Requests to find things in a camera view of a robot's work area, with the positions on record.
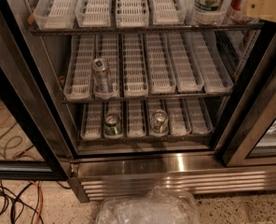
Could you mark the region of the stainless steel fridge body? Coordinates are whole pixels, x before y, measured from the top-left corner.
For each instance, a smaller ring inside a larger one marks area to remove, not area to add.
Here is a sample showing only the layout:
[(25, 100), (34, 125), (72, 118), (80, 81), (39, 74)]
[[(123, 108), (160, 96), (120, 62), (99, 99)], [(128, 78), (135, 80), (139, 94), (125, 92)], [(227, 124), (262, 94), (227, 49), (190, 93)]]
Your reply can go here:
[[(110, 27), (117, 27), (116, 1), (112, 0)], [(227, 18), (230, 2), (231, 0), (224, 0), (225, 17), (217, 25), (239, 24)], [(258, 88), (255, 73), (276, 33), (276, 22), (250, 19), (249, 23), (263, 22), (262, 29), (203, 31), (214, 33), (219, 55), (233, 82), (230, 96), (200, 97), (204, 100), (214, 127), (210, 132), (210, 140), (79, 145), (78, 141), (83, 140), (80, 132), (84, 105), (92, 104), (68, 104), (76, 111), (76, 155), (71, 161), (72, 175), (64, 181), (68, 182), (80, 201), (141, 196), (154, 187), (194, 194), (276, 189), (276, 165), (228, 167), (223, 161), (230, 140), (249, 111), (247, 103), (255, 99), (255, 89)], [(110, 35), (117, 35), (118, 38), (120, 97), (124, 96), (122, 36), (125, 34)], [(143, 103), (145, 136), (153, 136), (149, 133), (148, 100), (136, 101)], [(113, 102), (121, 102), (122, 137), (128, 137), (128, 101)], [(59, 180), (7, 176), (16, 161), (43, 160), (11, 112), (8, 112), (10, 133), (16, 139), (27, 138), (28, 144), (17, 142), (0, 150), (0, 178)]]

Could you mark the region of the glass fridge door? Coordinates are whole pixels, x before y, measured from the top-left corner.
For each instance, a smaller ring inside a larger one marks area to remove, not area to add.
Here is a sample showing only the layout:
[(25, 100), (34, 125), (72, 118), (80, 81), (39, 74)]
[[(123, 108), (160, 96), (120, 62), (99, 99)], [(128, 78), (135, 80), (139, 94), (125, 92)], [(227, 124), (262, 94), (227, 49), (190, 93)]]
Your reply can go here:
[(16, 161), (7, 176), (67, 180), (76, 111), (62, 101), (71, 39), (36, 36), (28, 23), (38, 0), (0, 0), (0, 98), (42, 161)]
[(228, 167), (276, 165), (276, 33), (255, 78), (255, 99), (223, 154)]

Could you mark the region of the right glass fridge door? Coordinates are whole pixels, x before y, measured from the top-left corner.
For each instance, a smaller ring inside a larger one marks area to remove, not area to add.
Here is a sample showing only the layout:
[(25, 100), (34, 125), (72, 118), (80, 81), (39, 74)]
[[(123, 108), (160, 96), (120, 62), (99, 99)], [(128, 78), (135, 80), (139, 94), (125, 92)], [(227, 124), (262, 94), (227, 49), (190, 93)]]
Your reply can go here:
[(255, 78), (255, 99), (223, 154), (228, 167), (276, 165), (276, 33)]

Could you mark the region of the clear crumpled plastic bag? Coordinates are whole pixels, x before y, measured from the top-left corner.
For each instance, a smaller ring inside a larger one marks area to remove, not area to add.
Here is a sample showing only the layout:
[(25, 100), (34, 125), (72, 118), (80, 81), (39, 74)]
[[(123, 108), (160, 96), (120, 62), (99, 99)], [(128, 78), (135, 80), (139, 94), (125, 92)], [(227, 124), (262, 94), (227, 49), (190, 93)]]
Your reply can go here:
[(200, 224), (193, 195), (154, 187), (145, 196), (104, 200), (95, 224)]

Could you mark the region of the left glass fridge door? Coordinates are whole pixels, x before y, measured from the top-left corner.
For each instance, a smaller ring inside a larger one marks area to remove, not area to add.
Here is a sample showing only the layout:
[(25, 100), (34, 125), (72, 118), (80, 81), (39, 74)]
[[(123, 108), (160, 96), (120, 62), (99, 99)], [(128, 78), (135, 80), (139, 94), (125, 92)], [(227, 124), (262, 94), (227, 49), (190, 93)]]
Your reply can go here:
[(67, 180), (76, 111), (62, 101), (71, 39), (36, 36), (28, 23), (38, 0), (0, 0), (0, 98), (42, 161), (16, 161), (7, 176)]

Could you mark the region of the silver blue can middle shelf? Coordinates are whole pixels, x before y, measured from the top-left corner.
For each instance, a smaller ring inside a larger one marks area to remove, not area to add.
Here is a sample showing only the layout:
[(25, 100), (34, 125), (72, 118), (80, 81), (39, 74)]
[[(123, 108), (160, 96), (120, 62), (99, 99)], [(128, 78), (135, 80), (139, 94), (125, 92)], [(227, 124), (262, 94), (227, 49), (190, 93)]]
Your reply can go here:
[(103, 58), (94, 59), (91, 69), (98, 91), (101, 93), (112, 92), (113, 81), (107, 60)]

